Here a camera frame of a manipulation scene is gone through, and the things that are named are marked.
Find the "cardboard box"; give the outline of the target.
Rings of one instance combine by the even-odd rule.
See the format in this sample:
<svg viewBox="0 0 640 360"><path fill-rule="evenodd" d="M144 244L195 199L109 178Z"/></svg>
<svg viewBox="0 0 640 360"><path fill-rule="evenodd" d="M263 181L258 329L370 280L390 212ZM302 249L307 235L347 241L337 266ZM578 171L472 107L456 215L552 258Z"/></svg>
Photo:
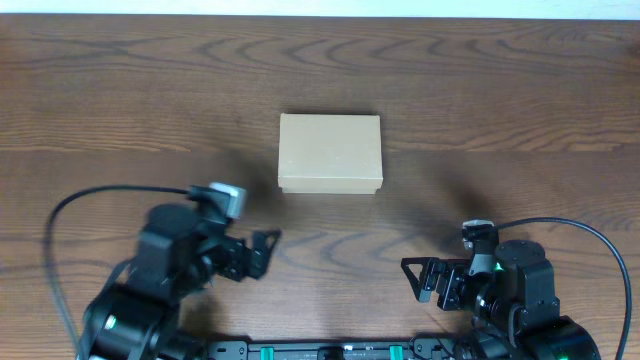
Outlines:
<svg viewBox="0 0 640 360"><path fill-rule="evenodd" d="M278 185L283 192L373 195L382 184L378 115L280 115Z"/></svg>

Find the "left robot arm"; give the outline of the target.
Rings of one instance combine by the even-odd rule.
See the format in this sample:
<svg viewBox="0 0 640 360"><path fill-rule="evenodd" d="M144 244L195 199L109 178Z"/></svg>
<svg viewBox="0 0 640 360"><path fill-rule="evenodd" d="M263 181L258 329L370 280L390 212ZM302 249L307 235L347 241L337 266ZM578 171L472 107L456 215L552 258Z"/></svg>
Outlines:
<svg viewBox="0 0 640 360"><path fill-rule="evenodd" d="M248 247L227 235L229 224L202 207L152 208L135 256L114 269L85 311L82 358L207 358L206 342L179 328L181 301L216 275L261 278L281 237L278 230L255 231Z"/></svg>

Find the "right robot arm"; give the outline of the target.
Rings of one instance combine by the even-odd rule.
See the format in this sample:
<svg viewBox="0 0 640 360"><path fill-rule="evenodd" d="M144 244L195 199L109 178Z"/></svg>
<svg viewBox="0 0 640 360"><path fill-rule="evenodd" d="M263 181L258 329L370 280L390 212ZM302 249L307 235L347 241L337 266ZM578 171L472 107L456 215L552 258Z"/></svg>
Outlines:
<svg viewBox="0 0 640 360"><path fill-rule="evenodd" d="M474 329L453 342L455 359L598 360L591 335L560 314L551 262L533 241L470 240L468 259L401 260L416 299L436 293L443 311L468 311Z"/></svg>

